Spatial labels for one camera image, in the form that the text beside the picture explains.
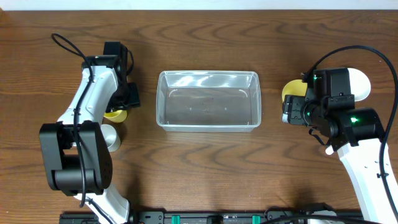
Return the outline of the yellow plastic cup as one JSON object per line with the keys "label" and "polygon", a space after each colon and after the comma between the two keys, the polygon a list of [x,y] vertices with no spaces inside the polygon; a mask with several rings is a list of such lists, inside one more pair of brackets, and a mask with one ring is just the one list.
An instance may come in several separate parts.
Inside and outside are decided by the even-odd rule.
{"label": "yellow plastic cup", "polygon": [[114,123],[122,123],[127,118],[126,110],[117,110],[109,113],[105,113],[104,117]]}

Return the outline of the grey plastic cup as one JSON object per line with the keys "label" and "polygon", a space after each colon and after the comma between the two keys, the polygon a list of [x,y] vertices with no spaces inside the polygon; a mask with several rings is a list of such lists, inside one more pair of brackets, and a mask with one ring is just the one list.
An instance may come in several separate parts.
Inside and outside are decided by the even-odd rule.
{"label": "grey plastic cup", "polygon": [[101,132],[103,133],[103,137],[106,142],[108,151],[117,151],[121,145],[121,140],[117,134],[116,129],[109,124],[102,124]]}

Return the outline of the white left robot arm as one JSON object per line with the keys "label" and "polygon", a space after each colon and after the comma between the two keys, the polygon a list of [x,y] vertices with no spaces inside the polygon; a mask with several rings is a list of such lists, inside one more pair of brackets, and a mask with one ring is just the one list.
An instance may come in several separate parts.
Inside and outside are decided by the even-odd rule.
{"label": "white left robot arm", "polygon": [[126,80],[126,62],[117,55],[90,56],[66,112],[39,131],[49,187],[79,199],[100,223],[127,223],[130,217],[128,200],[111,182],[110,153],[120,147],[120,139],[103,124],[106,112],[125,110],[125,100],[136,98],[135,84]]}

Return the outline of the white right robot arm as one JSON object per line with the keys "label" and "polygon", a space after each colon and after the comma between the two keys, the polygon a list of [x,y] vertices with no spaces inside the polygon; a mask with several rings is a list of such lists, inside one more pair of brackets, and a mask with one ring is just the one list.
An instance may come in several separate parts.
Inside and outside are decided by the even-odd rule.
{"label": "white right robot arm", "polygon": [[355,108],[352,94],[284,95],[282,120],[319,131],[338,154],[366,221],[397,223],[397,181],[392,171],[386,131],[372,108]]}

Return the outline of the clear plastic container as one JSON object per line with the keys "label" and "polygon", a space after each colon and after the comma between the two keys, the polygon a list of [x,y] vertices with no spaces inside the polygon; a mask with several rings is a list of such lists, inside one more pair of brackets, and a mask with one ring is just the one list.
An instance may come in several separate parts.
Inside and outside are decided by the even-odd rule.
{"label": "clear plastic container", "polygon": [[261,120],[256,72],[175,70],[159,75],[156,121],[165,131],[250,132]]}

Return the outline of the yellow cup right side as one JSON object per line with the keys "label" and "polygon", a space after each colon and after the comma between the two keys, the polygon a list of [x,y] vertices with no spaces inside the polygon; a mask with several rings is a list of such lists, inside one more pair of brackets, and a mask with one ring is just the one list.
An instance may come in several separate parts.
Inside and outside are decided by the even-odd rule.
{"label": "yellow cup right side", "polygon": [[307,83],[301,80],[292,80],[288,82],[282,89],[282,102],[285,101],[286,95],[305,96],[307,91]]}

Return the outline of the white cup right side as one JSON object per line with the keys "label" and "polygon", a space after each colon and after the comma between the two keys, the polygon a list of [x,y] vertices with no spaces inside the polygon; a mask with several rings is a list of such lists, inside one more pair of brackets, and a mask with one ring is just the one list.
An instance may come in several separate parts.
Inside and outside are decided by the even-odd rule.
{"label": "white cup right side", "polygon": [[351,94],[354,101],[365,100],[371,93],[371,82],[367,75],[356,68],[348,68]]}

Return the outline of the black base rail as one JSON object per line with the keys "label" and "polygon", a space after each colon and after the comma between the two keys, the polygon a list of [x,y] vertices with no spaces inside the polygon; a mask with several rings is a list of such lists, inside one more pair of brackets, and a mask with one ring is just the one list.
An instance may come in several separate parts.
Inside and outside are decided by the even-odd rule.
{"label": "black base rail", "polygon": [[130,210],[126,223],[168,224],[168,223],[264,223],[283,218],[282,223],[329,223],[328,220],[288,220],[287,217],[299,215],[328,215],[338,218],[365,220],[360,210],[334,209],[326,203],[313,203],[302,208],[272,206],[265,211],[200,211],[168,212],[164,209]]}

